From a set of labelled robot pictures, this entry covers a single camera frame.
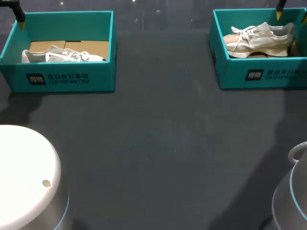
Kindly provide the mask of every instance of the teal cardboard box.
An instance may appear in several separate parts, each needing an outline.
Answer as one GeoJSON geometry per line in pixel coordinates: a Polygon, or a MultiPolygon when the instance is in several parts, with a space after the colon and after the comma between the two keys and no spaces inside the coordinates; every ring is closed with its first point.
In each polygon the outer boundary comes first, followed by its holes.
{"type": "Polygon", "coordinates": [[[15,22],[0,56],[0,71],[12,92],[114,91],[117,35],[112,11],[26,13],[15,22]],[[21,63],[21,53],[37,41],[105,41],[105,62],[21,63]]]}
{"type": "Polygon", "coordinates": [[[221,89],[284,88],[307,86],[307,25],[301,22],[305,8],[284,9],[279,21],[276,9],[214,10],[210,30],[210,50],[221,89]],[[223,36],[231,26],[245,29],[267,22],[272,26],[295,25],[299,57],[230,58],[223,36]]]}

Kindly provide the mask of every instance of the open box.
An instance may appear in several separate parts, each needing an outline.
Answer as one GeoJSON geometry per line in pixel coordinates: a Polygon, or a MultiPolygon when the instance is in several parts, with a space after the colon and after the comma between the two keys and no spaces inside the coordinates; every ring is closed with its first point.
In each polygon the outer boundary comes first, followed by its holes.
{"type": "Polygon", "coordinates": [[[0,56],[0,71],[12,92],[114,91],[116,54],[112,11],[26,13],[23,31],[17,22],[13,25],[0,56]],[[42,41],[45,47],[60,46],[62,41],[65,48],[103,54],[107,61],[21,63],[22,51],[30,46],[38,51],[35,42],[42,41]]]}
{"type": "Polygon", "coordinates": [[[301,22],[305,8],[285,8],[279,21],[276,9],[214,10],[210,50],[221,89],[307,86],[307,25],[301,22]],[[244,29],[267,22],[272,26],[295,25],[295,44],[300,57],[230,58],[223,36],[231,26],[244,29]]]}

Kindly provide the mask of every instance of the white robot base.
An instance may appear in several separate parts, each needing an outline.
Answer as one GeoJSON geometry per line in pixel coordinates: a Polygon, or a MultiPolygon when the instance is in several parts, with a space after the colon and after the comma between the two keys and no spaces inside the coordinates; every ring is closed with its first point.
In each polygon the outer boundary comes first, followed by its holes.
{"type": "Polygon", "coordinates": [[[39,133],[0,126],[0,230],[71,230],[59,156],[39,133]]]}

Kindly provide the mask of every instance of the dark gray table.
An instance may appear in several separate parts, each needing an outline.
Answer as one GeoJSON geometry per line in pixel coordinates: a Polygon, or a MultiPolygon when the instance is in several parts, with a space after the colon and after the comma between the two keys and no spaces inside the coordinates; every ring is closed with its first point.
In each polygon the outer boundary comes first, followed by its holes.
{"type": "MultiPolygon", "coordinates": [[[[212,9],[275,5],[22,0],[28,12],[116,14],[115,93],[10,96],[0,78],[0,123],[34,129],[58,150],[75,229],[257,229],[288,151],[307,139],[307,92],[220,90],[207,39],[212,9]]],[[[0,9],[1,49],[13,21],[0,9]]]]}

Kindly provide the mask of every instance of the white sneaker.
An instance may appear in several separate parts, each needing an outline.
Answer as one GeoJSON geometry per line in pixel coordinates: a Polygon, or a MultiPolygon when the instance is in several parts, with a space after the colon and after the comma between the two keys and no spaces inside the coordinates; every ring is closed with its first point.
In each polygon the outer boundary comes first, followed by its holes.
{"type": "Polygon", "coordinates": [[[29,50],[22,52],[22,63],[66,61],[106,61],[106,59],[98,55],[91,55],[85,51],[79,53],[72,49],[62,49],[57,46],[51,46],[45,52],[31,52],[29,50]]]}
{"type": "Polygon", "coordinates": [[[255,52],[270,56],[286,57],[287,49],[294,40],[294,25],[270,26],[263,23],[239,30],[231,27],[234,34],[224,36],[226,48],[230,56],[247,58],[255,52]]]}

